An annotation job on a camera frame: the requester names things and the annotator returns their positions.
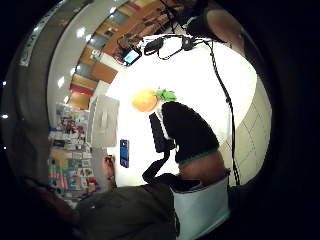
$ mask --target blue phone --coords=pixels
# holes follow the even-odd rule
[[[125,139],[120,140],[120,165],[129,167],[129,141]]]

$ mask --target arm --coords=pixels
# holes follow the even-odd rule
[[[108,189],[116,188],[117,184],[114,177],[114,158],[112,156],[103,157],[101,167],[103,174],[106,176]]]

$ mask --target green waistband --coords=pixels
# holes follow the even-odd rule
[[[189,157],[189,158],[187,158],[187,159],[184,159],[184,160],[180,161],[180,162],[179,162],[179,165],[184,164],[184,163],[187,163],[187,162],[191,162],[191,161],[193,161],[193,160],[195,160],[195,159],[198,159],[198,158],[201,158],[201,157],[204,157],[204,156],[206,156],[206,155],[209,155],[210,153],[216,152],[217,150],[218,150],[218,148],[213,148],[213,149],[210,149],[210,150],[208,150],[208,151],[206,151],[206,152],[199,153],[199,154],[197,154],[197,155],[195,155],[195,156],[192,156],[192,157]]]

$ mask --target black cable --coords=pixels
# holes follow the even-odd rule
[[[174,53],[170,54],[169,56],[166,57],[160,57],[159,55],[159,50],[157,51],[157,55],[161,60],[168,60],[169,58],[171,58],[173,55],[176,55],[178,52],[180,52],[182,50],[182,48],[178,49],[177,51],[175,51]]]
[[[164,5],[164,8],[165,8],[165,11],[166,11],[166,14],[167,14],[167,17],[168,17],[168,19],[169,19],[169,22],[170,22],[170,26],[171,26],[171,31],[172,31],[172,33],[175,33],[175,29],[174,29],[174,27],[173,27],[173,19],[171,18],[171,16],[170,16],[170,13],[173,15],[173,16],[175,16],[175,10],[174,9],[172,9],[172,8],[170,8],[169,6],[168,6],[168,4],[167,3],[165,3],[163,0],[160,0],[160,2]]]
[[[182,38],[183,35],[166,35],[166,36],[163,36],[163,37],[161,37],[161,38],[162,38],[163,40],[165,40],[165,39],[172,38],[172,37]],[[174,53],[172,53],[172,54],[170,54],[169,56],[166,56],[166,57],[160,57],[160,54],[159,54],[160,49],[158,49],[157,55],[158,55],[158,57],[159,57],[161,60],[168,60],[168,59],[171,58],[173,55],[176,55],[177,53],[179,53],[182,49],[183,49],[183,48],[182,48],[182,46],[181,46],[180,49],[178,49],[177,51],[175,51]]]
[[[232,117],[232,136],[231,136],[231,140],[232,140],[232,146],[231,146],[231,154],[232,154],[232,169],[233,169],[233,172],[234,172],[234,177],[235,177],[235,181],[236,181],[236,185],[240,185],[240,176],[239,176],[239,172],[238,172],[238,168],[236,166],[236,161],[235,161],[235,143],[236,143],[236,131],[235,131],[235,123],[234,123],[234,113],[233,113],[233,105],[232,105],[232,101],[231,101],[231,97],[228,93],[228,90],[226,89],[224,83],[222,82],[221,80],[221,77],[219,75],[219,72],[218,72],[218,68],[217,68],[217,64],[216,64],[216,60],[215,60],[215,57],[214,57],[214,52],[213,52],[213,40],[211,41],[211,46],[209,45],[208,41],[202,41],[204,44],[206,44],[210,50],[211,50],[211,60],[212,60],[212,64],[213,64],[213,69],[214,69],[214,72],[218,78],[218,81],[221,85],[221,88],[226,96],[226,102],[228,103],[229,107],[230,107],[230,111],[231,111],[231,117]]]

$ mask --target smartphone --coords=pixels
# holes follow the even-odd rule
[[[135,61],[137,61],[142,56],[140,49],[138,48],[128,48],[123,53],[123,61],[127,66],[131,66]]]
[[[129,141],[126,139],[120,140],[120,165],[129,167]]]

